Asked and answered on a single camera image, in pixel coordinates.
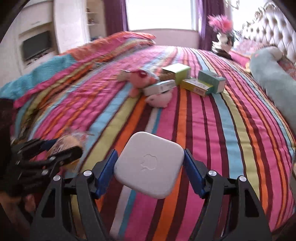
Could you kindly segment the person's left hand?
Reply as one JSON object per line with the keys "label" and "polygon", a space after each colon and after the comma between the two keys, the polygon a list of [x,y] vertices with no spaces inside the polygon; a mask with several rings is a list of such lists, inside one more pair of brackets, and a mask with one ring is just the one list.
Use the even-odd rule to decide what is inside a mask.
{"label": "person's left hand", "polygon": [[11,197],[6,192],[1,192],[1,205],[8,219],[12,222],[13,227],[15,227],[17,231],[28,233],[30,225],[19,208],[21,201],[25,203],[25,211],[29,213],[35,211],[36,203],[32,194],[26,197]]}

